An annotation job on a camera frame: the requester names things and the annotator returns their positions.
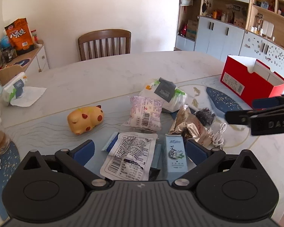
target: metal screw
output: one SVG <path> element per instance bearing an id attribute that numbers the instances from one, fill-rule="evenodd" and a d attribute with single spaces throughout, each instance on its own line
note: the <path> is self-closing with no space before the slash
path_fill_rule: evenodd
<path id="1" fill-rule="evenodd" d="M 104 185 L 106 185 L 106 181 L 102 178 L 99 179 L 95 179 L 91 182 L 92 186 L 95 187 L 103 187 Z"/>
<path id="2" fill-rule="evenodd" d="M 184 186 L 189 185 L 189 181 L 185 178 L 178 178 L 175 180 L 175 185 L 184 187 Z"/>

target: toy pig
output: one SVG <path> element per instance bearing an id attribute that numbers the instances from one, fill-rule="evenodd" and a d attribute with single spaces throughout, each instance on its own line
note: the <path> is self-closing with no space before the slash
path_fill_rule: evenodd
<path id="1" fill-rule="evenodd" d="M 80 135 L 92 130 L 103 122 L 104 113 L 101 105 L 95 107 L 82 107 L 72 111 L 67 116 L 68 125 L 73 133 Z"/>

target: tissue package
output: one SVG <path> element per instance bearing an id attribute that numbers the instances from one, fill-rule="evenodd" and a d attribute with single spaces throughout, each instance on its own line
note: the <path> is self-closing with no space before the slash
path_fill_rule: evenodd
<path id="1" fill-rule="evenodd" d="M 169 183 L 188 172 L 186 154 L 181 135 L 165 135 L 162 148 L 162 176 Z"/>
<path id="2" fill-rule="evenodd" d="M 26 82 L 27 76 L 24 72 L 21 72 L 4 85 L 2 90 L 3 102 L 8 105 L 11 100 L 19 98 L 23 93 L 23 87 Z"/>

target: white charging cable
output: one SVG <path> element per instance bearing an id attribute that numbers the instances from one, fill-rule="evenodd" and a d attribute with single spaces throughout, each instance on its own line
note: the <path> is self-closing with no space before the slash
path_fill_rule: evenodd
<path id="1" fill-rule="evenodd" d="M 224 137 L 222 136 L 222 133 L 226 130 L 226 123 L 222 123 L 220 125 L 219 131 L 214 135 L 213 137 L 213 145 L 215 147 L 223 147 L 224 143 Z"/>

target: red and white box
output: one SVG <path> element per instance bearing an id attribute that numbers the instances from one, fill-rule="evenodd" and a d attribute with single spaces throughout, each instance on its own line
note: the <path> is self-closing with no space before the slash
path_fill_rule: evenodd
<path id="1" fill-rule="evenodd" d="M 229 55 L 221 82 L 252 107 L 259 98 L 280 96 L 284 91 L 284 78 L 256 58 Z"/>

